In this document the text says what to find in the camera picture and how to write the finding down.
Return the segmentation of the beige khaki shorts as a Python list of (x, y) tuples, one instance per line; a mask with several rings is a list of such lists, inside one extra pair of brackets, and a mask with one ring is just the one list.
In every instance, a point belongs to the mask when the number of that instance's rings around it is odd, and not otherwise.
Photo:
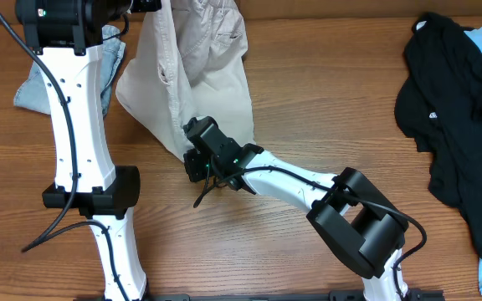
[(234, 0), (164, 0), (144, 18), (116, 98), (178, 159), (192, 148), (182, 127), (193, 117), (211, 116), (226, 136), (252, 143), (248, 49)]

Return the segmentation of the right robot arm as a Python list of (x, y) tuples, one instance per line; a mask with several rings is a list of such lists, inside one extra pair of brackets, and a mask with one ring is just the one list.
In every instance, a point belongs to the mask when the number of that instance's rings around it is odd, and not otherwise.
[(191, 149), (183, 156), (190, 181), (270, 196), (300, 209), (331, 252), (362, 279), (365, 300), (417, 300), (403, 280), (405, 232), (415, 223), (361, 172), (324, 174), (286, 163), (260, 146), (229, 146), (219, 153)]

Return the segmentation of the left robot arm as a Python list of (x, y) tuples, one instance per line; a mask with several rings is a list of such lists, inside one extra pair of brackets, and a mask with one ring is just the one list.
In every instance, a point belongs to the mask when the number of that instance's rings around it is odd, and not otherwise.
[(102, 28), (129, 13), (155, 12), (158, 1), (19, 0), (23, 47), (41, 69), (57, 157), (47, 208), (75, 208), (93, 232), (105, 277), (104, 300), (148, 300), (133, 228), (140, 195), (135, 166), (114, 165), (100, 102)]

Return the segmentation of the black t-shirt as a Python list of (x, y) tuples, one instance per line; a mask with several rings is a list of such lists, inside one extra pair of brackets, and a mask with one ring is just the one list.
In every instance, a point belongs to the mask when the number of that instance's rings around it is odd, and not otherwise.
[(396, 122), (430, 152), (429, 191), (459, 210), (482, 258), (482, 53), (451, 18), (424, 13), (403, 56)]

